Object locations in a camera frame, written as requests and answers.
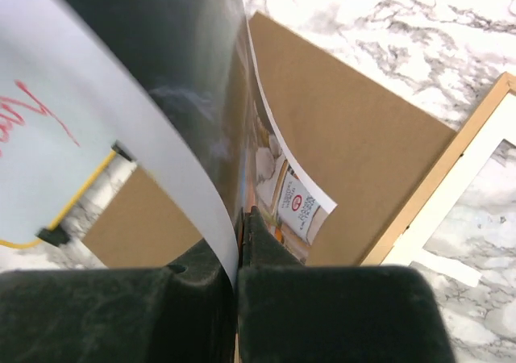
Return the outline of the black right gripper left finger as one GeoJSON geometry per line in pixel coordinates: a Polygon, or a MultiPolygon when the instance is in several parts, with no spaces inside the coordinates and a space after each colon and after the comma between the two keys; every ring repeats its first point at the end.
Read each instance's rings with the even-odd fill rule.
{"type": "Polygon", "coordinates": [[[4,362],[231,362],[235,325],[231,283],[205,241],[160,268],[1,276],[4,362]]]}

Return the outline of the light wooden picture frame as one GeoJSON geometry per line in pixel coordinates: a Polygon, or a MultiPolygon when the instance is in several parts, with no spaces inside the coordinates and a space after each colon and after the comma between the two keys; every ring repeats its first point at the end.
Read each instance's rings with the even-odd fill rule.
{"type": "Polygon", "coordinates": [[[422,180],[400,213],[385,230],[377,245],[364,258],[362,261],[364,265],[382,264],[382,261],[395,245],[396,240],[409,228],[416,215],[436,191],[439,184],[458,161],[460,155],[469,143],[472,142],[472,139],[480,131],[481,127],[484,126],[488,117],[507,94],[515,95],[515,76],[510,73],[503,73],[492,86],[484,100],[471,113],[463,127],[456,133],[456,136],[443,151],[441,157],[435,162],[435,165],[422,180]]]}

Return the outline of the white mat passe-partout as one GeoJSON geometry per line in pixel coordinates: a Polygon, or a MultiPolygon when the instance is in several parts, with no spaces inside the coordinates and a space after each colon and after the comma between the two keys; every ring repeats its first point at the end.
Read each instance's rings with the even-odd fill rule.
{"type": "Polygon", "coordinates": [[[497,146],[504,140],[515,143],[514,121],[515,95],[507,94],[416,215],[409,228],[396,240],[382,265],[408,266],[415,261],[467,286],[478,285],[481,279],[480,272],[459,261],[436,256],[423,247],[497,146]]]}

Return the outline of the brown frame backing board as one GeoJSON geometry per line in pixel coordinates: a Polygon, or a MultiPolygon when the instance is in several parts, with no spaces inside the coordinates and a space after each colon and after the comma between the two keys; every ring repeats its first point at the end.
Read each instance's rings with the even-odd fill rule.
{"type": "Polygon", "coordinates": [[[248,69],[233,71],[229,89],[243,196],[235,169],[223,178],[237,243],[257,207],[301,262],[381,262],[454,131],[261,13],[239,42],[248,69]]]}

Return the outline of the cat and books photo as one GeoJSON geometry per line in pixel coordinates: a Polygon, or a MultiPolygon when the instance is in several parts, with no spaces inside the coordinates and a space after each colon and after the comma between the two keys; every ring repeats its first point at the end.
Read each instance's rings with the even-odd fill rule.
{"type": "MultiPolygon", "coordinates": [[[[1,55],[70,84],[114,134],[115,156],[135,164],[83,240],[104,266],[160,267],[205,238],[235,274],[223,178],[235,169],[243,196],[229,87],[248,69],[239,37],[249,20],[242,0],[1,0],[1,55]]],[[[32,246],[63,248],[61,222],[32,246]]]]}

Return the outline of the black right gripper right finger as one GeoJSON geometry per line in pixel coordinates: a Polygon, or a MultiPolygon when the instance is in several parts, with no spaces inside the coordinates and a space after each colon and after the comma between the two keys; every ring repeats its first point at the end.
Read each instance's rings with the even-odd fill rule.
{"type": "Polygon", "coordinates": [[[238,272],[243,362],[453,362],[435,296],[415,269],[301,264],[244,216],[238,272]]]}

